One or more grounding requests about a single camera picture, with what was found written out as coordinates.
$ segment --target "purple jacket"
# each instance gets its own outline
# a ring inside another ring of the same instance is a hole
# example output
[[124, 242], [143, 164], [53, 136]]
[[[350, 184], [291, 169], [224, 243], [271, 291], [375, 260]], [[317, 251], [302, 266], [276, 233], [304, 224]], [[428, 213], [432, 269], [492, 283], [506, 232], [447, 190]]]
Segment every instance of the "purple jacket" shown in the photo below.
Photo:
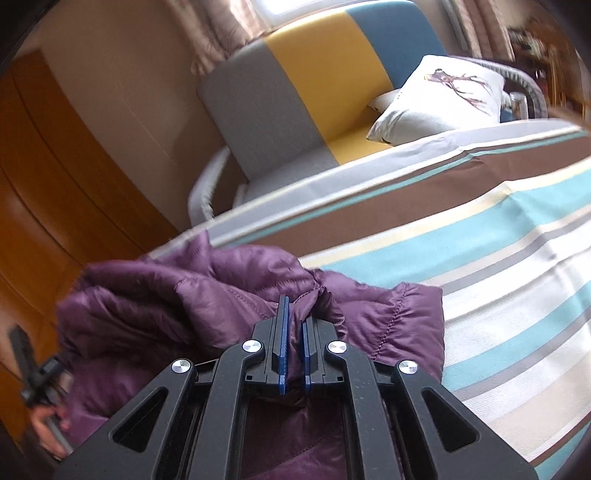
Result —
[[291, 305], [289, 373], [282, 403], [249, 405], [242, 477], [346, 478], [340, 408], [311, 400], [301, 385], [299, 335], [309, 314], [371, 359], [413, 359], [438, 380], [443, 369], [441, 290], [392, 290], [307, 270], [291, 254], [247, 245], [213, 249], [207, 233], [158, 261], [90, 265], [58, 305], [61, 359], [74, 375], [67, 399], [71, 440], [83, 442], [177, 358], [215, 359], [271, 317], [280, 294]]

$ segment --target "wall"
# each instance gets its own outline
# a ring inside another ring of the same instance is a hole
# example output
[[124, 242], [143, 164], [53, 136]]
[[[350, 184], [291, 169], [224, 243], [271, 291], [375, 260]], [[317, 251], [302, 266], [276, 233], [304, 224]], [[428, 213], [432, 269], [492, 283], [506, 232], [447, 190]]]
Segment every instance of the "wall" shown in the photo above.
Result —
[[534, 0], [496, 0], [508, 27], [522, 27], [531, 17], [547, 18], [548, 13]]
[[40, 48], [84, 123], [179, 230], [223, 144], [196, 96], [190, 52], [161, 0], [61, 0], [21, 52]]
[[450, 55], [462, 55], [456, 37], [453, 34], [452, 25], [449, 22], [445, 8], [441, 0], [413, 0], [429, 20], [446, 52]]

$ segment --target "window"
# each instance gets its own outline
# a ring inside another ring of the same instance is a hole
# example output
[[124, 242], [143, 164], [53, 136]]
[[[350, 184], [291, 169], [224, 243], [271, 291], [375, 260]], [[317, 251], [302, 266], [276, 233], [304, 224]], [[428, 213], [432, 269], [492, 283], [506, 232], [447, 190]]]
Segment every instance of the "window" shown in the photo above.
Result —
[[357, 1], [362, 0], [252, 0], [252, 3], [267, 24], [275, 28], [318, 10]]

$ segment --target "human hand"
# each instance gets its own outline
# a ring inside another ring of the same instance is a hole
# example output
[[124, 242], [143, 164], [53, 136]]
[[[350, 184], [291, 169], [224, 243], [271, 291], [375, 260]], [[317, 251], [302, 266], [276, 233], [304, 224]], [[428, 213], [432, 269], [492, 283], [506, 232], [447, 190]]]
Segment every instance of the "human hand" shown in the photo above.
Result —
[[[50, 454], [60, 459], [66, 458], [68, 454], [65, 448], [52, 434], [46, 422], [54, 415], [57, 415], [59, 418], [63, 419], [65, 417], [65, 413], [66, 408], [64, 405], [59, 405], [57, 407], [48, 405], [35, 405], [30, 410], [31, 425], [39, 437], [39, 444]], [[61, 420], [59, 427], [63, 432], [67, 432], [70, 428], [70, 421]]]

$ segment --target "clamp jaw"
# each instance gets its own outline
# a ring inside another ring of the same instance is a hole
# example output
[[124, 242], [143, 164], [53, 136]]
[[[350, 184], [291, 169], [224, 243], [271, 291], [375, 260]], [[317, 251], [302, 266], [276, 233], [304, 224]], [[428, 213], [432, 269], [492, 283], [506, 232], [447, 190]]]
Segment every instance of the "clamp jaw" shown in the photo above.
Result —
[[[250, 396], [285, 393], [289, 299], [218, 360], [167, 367], [55, 480], [238, 480]], [[535, 480], [517, 452], [414, 361], [372, 362], [334, 326], [302, 327], [303, 383], [343, 414], [349, 480]]]

